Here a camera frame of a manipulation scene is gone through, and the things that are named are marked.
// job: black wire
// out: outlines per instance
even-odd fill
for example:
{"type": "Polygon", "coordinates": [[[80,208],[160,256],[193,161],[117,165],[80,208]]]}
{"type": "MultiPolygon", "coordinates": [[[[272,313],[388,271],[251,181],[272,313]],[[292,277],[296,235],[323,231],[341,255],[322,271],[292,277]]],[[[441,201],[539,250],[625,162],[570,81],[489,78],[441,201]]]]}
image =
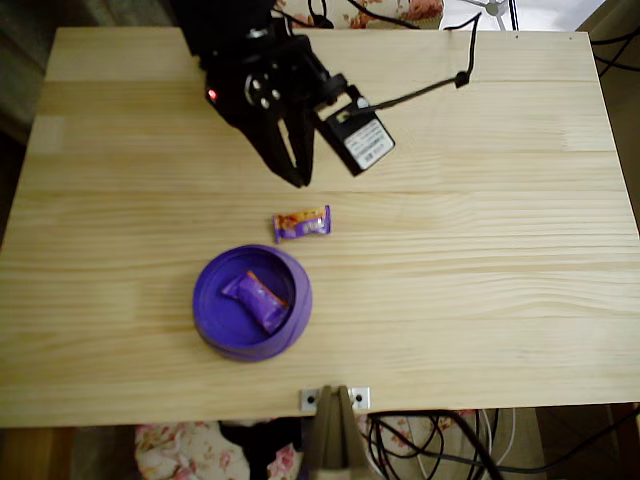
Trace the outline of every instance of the black wire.
{"type": "Polygon", "coordinates": [[[513,0],[513,18],[516,19],[516,30],[520,30],[520,21],[518,20],[518,7],[516,0],[513,0]]]}
{"type": "MultiPolygon", "coordinates": [[[[435,429],[438,431],[438,436],[440,437],[440,455],[444,453],[444,435],[442,435],[442,430],[440,430],[440,426],[438,425],[438,417],[436,417],[436,421],[434,423],[435,429]]],[[[437,458],[435,465],[433,466],[433,470],[425,480],[431,480],[436,472],[438,471],[438,467],[440,466],[440,462],[442,459],[440,457],[437,458]]]]}
{"type": "Polygon", "coordinates": [[[288,13],[284,13],[282,10],[278,9],[278,8],[272,8],[271,10],[273,10],[274,12],[282,15],[284,18],[286,18],[287,20],[292,21],[293,23],[297,23],[298,25],[301,25],[303,27],[309,27],[309,28],[318,28],[315,25],[311,25],[309,23],[305,23],[305,22],[301,22],[300,20],[298,20],[296,17],[293,17],[291,15],[289,15],[288,13]]]}
{"type": "Polygon", "coordinates": [[[393,23],[394,25],[399,25],[405,28],[411,28],[413,30],[420,30],[420,27],[418,27],[417,25],[414,25],[413,23],[405,22],[404,20],[400,20],[399,18],[385,17],[384,15],[378,15],[377,13],[373,13],[371,10],[367,10],[367,8],[360,5],[355,0],[347,0],[347,2],[349,2],[351,5],[356,7],[362,13],[366,13],[367,15],[369,15],[372,18],[375,18],[376,20],[382,20],[383,22],[393,23]]]}
{"type": "Polygon", "coordinates": [[[500,471],[496,467],[495,462],[491,458],[491,455],[489,455],[489,452],[487,452],[487,449],[484,447],[480,439],[475,436],[469,424],[466,421],[464,421],[464,419],[457,412],[452,412],[449,410],[428,410],[428,411],[415,410],[415,411],[409,411],[409,412],[394,411],[394,412],[376,413],[376,414],[369,415],[369,417],[376,418],[377,421],[380,423],[380,425],[384,426],[387,430],[389,430],[391,433],[396,435],[398,438],[403,438],[405,443],[410,448],[414,450],[419,450],[422,455],[425,455],[427,457],[433,457],[433,458],[442,458],[443,460],[461,461],[461,463],[466,463],[467,465],[474,465],[474,464],[481,465],[481,466],[484,465],[484,467],[487,469],[487,473],[492,479],[502,480],[502,475],[500,474],[500,471]],[[458,427],[460,427],[460,430],[462,430],[462,433],[465,434],[465,436],[467,437],[471,445],[473,445],[478,450],[478,455],[480,456],[481,462],[473,462],[473,460],[469,460],[462,457],[456,457],[454,455],[446,455],[444,453],[438,454],[434,452],[429,452],[426,449],[420,450],[420,447],[415,445],[413,442],[410,442],[409,439],[404,437],[404,435],[398,432],[398,430],[396,430],[395,428],[393,428],[391,425],[387,424],[383,420],[380,420],[380,417],[400,416],[400,415],[415,416],[415,417],[440,416],[440,417],[447,417],[452,419],[454,422],[456,422],[458,427]]]}
{"type": "MultiPolygon", "coordinates": [[[[476,436],[480,437],[480,412],[476,410],[476,436]]],[[[475,462],[478,459],[478,450],[475,450],[473,453],[473,461],[475,462]]],[[[467,475],[467,480],[471,480],[473,478],[473,471],[476,469],[475,465],[471,465],[469,468],[469,474],[467,475]]]]}
{"type": "Polygon", "coordinates": [[[482,16],[482,12],[478,13],[476,16],[471,17],[469,20],[467,20],[464,23],[461,23],[460,25],[455,25],[453,27],[444,27],[443,30],[460,30],[461,28],[466,27],[467,25],[472,24],[473,22],[476,21],[476,17],[478,19],[480,19],[480,17],[482,16]]]}
{"type": "Polygon", "coordinates": [[[378,470],[383,474],[385,480],[389,480],[389,475],[387,475],[386,471],[383,472],[383,468],[381,466],[382,462],[379,462],[376,459],[376,456],[373,454],[373,445],[375,442],[373,441],[373,422],[371,422],[371,420],[369,420],[369,435],[367,436],[367,440],[367,443],[369,444],[369,456],[371,457],[371,461],[375,464],[376,467],[378,467],[378,470]]]}
{"type": "Polygon", "coordinates": [[[465,27],[470,23],[474,22],[473,30],[471,31],[471,42],[469,43],[469,66],[466,71],[458,72],[455,77],[447,78],[446,80],[440,80],[439,82],[428,85],[420,90],[416,90],[415,92],[407,93],[406,95],[402,95],[401,97],[394,98],[393,100],[387,100],[386,102],[378,103],[377,105],[371,105],[369,107],[364,107],[359,110],[356,110],[352,113],[352,115],[362,115],[364,113],[375,112],[377,110],[385,110],[387,108],[395,107],[399,103],[406,102],[407,100],[412,100],[420,95],[424,95],[425,93],[432,92],[440,87],[444,87],[445,85],[449,85],[450,83],[454,83],[457,88],[460,88],[467,83],[469,83],[469,79],[471,78],[471,72],[473,72],[473,66],[475,63],[475,54],[476,54],[476,36],[478,33],[478,21],[480,20],[481,13],[477,14],[471,20],[463,23],[462,25],[458,25],[457,27],[447,27],[448,30],[456,30],[458,28],[465,27]]]}
{"type": "MultiPolygon", "coordinates": [[[[431,420],[431,424],[432,424],[433,428],[431,429],[431,433],[429,434],[429,438],[427,438],[427,440],[425,441],[424,445],[422,445],[422,447],[420,447],[420,449],[425,449],[425,448],[427,448],[429,446],[429,444],[431,444],[431,441],[433,440],[433,437],[436,434],[436,429],[439,428],[437,423],[434,422],[432,417],[429,417],[429,420],[431,420]]],[[[373,438],[372,438],[373,435],[368,435],[367,436],[367,435],[362,434],[362,436],[368,440],[369,452],[371,454],[373,454],[372,447],[375,444],[375,442],[373,441],[373,438]]],[[[399,453],[395,453],[395,452],[392,452],[391,450],[389,450],[387,453],[389,455],[391,455],[392,457],[402,458],[402,459],[405,459],[405,460],[406,459],[410,459],[410,458],[415,458],[418,455],[420,455],[420,452],[416,452],[416,451],[413,451],[412,453],[409,453],[407,455],[402,455],[402,454],[399,454],[399,453]]]]}
{"type": "Polygon", "coordinates": [[[619,68],[621,70],[629,70],[630,72],[640,72],[640,67],[625,65],[624,63],[617,63],[617,62],[614,62],[613,60],[607,60],[606,58],[602,58],[599,55],[594,55],[593,58],[595,58],[599,62],[605,63],[612,67],[619,68]]]}
{"type": "MultiPolygon", "coordinates": [[[[624,45],[622,45],[622,47],[620,47],[620,50],[618,50],[618,53],[616,53],[616,55],[611,59],[612,63],[615,63],[620,58],[620,55],[622,55],[625,49],[629,46],[629,44],[633,42],[634,38],[635,37],[627,38],[627,41],[624,42],[624,45]]],[[[604,67],[604,69],[598,74],[598,78],[604,77],[605,73],[607,73],[611,67],[612,67],[611,63],[608,64],[606,67],[604,67]]]]}
{"type": "MultiPolygon", "coordinates": [[[[420,455],[420,453],[412,453],[409,455],[399,455],[395,452],[392,452],[391,450],[389,450],[388,448],[385,447],[384,445],[384,441],[382,440],[382,433],[380,432],[379,434],[377,434],[377,438],[375,440],[375,442],[373,441],[372,438],[372,431],[373,431],[373,426],[376,426],[376,430],[378,430],[382,425],[379,421],[378,418],[371,418],[371,429],[369,430],[369,435],[368,435],[368,444],[369,444],[369,454],[373,456],[373,445],[376,446],[376,448],[378,449],[378,451],[380,452],[380,449],[382,450],[379,455],[383,455],[385,458],[386,463],[389,465],[389,467],[391,468],[392,473],[398,477],[397,473],[395,472],[395,470],[393,470],[393,467],[391,466],[391,461],[389,460],[389,455],[396,457],[396,458],[401,458],[401,459],[409,459],[409,458],[415,458],[418,455],[420,455]]],[[[431,429],[431,434],[429,435],[429,438],[427,438],[425,444],[420,447],[422,449],[427,448],[429,446],[429,444],[431,443],[431,441],[433,440],[434,435],[436,434],[436,432],[438,433],[438,436],[440,438],[440,452],[439,454],[442,455],[444,453],[444,435],[442,434],[442,430],[440,429],[440,427],[438,426],[438,418],[436,417],[435,419],[433,417],[429,417],[429,420],[431,420],[431,424],[433,425],[433,428],[431,429]]],[[[401,441],[407,441],[407,437],[405,437],[404,435],[396,435],[401,441]]],[[[436,471],[438,470],[438,467],[440,466],[440,462],[442,461],[441,458],[437,458],[436,459],[436,463],[433,465],[433,469],[431,470],[431,473],[429,474],[429,476],[425,479],[425,480],[432,480],[434,475],[436,474],[436,471]]],[[[381,466],[381,464],[379,464],[378,462],[375,461],[374,459],[374,463],[375,465],[380,469],[380,471],[382,472],[383,476],[385,477],[385,479],[389,479],[389,475],[388,472],[386,471],[386,468],[384,466],[381,466]]]]}
{"type": "MultiPolygon", "coordinates": [[[[499,418],[500,418],[500,410],[498,410],[496,408],[496,413],[495,413],[495,416],[493,417],[493,423],[491,424],[491,426],[487,425],[487,428],[489,428],[491,430],[491,439],[492,439],[493,443],[495,443],[496,434],[498,433],[498,420],[499,420],[499,418]]],[[[478,470],[478,473],[476,473],[476,476],[473,477],[473,480],[481,480],[483,476],[484,476],[484,467],[480,467],[480,469],[478,470]]]]}
{"type": "Polygon", "coordinates": [[[591,40],[591,45],[609,45],[610,43],[618,43],[628,40],[629,38],[637,37],[638,34],[640,34],[640,27],[636,28],[633,32],[620,35],[619,37],[608,38],[606,40],[591,40]]]}
{"type": "MultiPolygon", "coordinates": [[[[580,442],[578,445],[576,445],[574,448],[572,448],[567,453],[562,455],[560,458],[558,458],[558,459],[554,460],[553,462],[550,462],[550,463],[548,463],[546,465],[542,465],[541,467],[519,468],[519,467],[508,467],[508,466],[500,465],[500,466],[497,466],[496,468],[497,468],[497,470],[499,470],[501,472],[519,473],[521,475],[532,475],[532,474],[537,474],[537,473],[548,472],[549,470],[553,470],[559,464],[569,460],[570,458],[575,456],[577,453],[579,453],[581,450],[593,445],[598,440],[600,440],[600,438],[602,438],[605,435],[611,433],[612,431],[614,431],[616,428],[618,428],[623,423],[628,422],[629,420],[637,417],[639,414],[640,414],[640,407],[636,408],[630,414],[625,415],[624,417],[622,417],[617,422],[612,423],[607,428],[604,428],[604,429],[600,430],[596,434],[594,434],[591,437],[587,438],[586,440],[580,442]]],[[[421,411],[413,411],[413,412],[383,412],[383,413],[380,413],[378,415],[382,415],[382,416],[387,416],[387,415],[408,415],[408,416],[415,416],[415,417],[425,417],[425,416],[429,416],[429,415],[434,415],[434,412],[433,411],[428,411],[428,412],[421,412],[421,411]]],[[[391,433],[395,434],[396,436],[400,436],[400,437],[402,436],[402,434],[400,432],[398,432],[395,428],[391,427],[390,425],[385,424],[382,421],[380,421],[380,423],[381,423],[382,426],[384,426],[387,430],[389,430],[391,433]]],[[[422,450],[422,449],[420,449],[420,447],[415,445],[413,442],[408,441],[408,439],[405,440],[405,443],[406,443],[407,446],[409,446],[409,448],[413,449],[414,451],[420,451],[421,455],[425,455],[427,457],[432,457],[432,458],[438,458],[439,457],[442,460],[448,460],[448,461],[451,461],[451,462],[464,463],[466,465],[476,465],[476,466],[480,466],[480,467],[484,466],[483,462],[476,462],[476,461],[470,460],[468,458],[457,457],[455,455],[438,454],[438,453],[435,453],[435,452],[430,452],[428,450],[422,450]]]]}
{"type": "Polygon", "coordinates": [[[509,14],[511,15],[511,28],[513,30],[517,30],[517,28],[516,28],[516,12],[515,12],[515,7],[513,5],[513,0],[509,0],[509,14]]]}

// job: white label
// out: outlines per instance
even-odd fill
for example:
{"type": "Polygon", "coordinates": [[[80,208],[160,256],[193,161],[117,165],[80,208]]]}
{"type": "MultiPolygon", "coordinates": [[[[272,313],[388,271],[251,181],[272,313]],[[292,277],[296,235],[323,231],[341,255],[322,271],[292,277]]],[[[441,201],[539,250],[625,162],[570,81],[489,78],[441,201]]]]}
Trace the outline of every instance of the white label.
{"type": "Polygon", "coordinates": [[[380,120],[371,120],[344,141],[356,163],[366,170],[393,148],[393,140],[380,120]]]}

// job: wrapped candy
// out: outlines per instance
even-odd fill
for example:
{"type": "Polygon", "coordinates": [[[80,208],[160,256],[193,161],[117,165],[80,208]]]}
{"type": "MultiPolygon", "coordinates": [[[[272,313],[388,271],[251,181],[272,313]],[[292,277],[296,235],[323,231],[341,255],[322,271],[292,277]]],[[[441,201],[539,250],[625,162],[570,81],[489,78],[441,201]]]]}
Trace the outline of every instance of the wrapped candy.
{"type": "Polygon", "coordinates": [[[302,237],[309,233],[329,234],[331,232],[331,211],[329,205],[289,215],[274,215],[273,229],[276,243],[280,240],[302,237]]]}
{"type": "Polygon", "coordinates": [[[269,334],[286,318],[287,302],[269,290],[251,270],[231,280],[222,288],[222,294],[240,302],[269,334]]]}

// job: metal bracket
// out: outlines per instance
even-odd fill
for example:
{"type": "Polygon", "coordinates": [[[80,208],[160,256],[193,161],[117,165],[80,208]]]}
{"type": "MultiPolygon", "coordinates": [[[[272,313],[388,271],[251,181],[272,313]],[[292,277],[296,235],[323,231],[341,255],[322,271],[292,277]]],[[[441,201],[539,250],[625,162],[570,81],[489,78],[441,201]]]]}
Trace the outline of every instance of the metal bracket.
{"type": "MultiPolygon", "coordinates": [[[[300,390],[300,410],[315,412],[320,399],[320,389],[300,390]]],[[[371,408],[371,391],[369,387],[353,387],[348,389],[351,406],[354,410],[369,410],[371,408]]]]}

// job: table surface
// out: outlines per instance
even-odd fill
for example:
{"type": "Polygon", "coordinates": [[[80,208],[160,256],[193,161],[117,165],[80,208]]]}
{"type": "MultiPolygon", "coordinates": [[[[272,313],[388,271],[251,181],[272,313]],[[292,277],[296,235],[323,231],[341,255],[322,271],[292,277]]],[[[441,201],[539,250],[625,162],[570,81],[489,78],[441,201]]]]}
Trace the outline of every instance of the table surface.
{"type": "MultiPolygon", "coordinates": [[[[468,32],[311,32],[372,101],[464,68],[468,32]]],[[[640,242],[588,37],[478,36],[469,86],[382,112],[395,150],[352,178],[272,175],[203,100],[171,28],[61,29],[0,255],[0,425],[298,413],[369,386],[376,410],[640,399],[640,242]],[[219,357],[191,295],[270,216],[330,204],[300,340],[219,357]]]]}

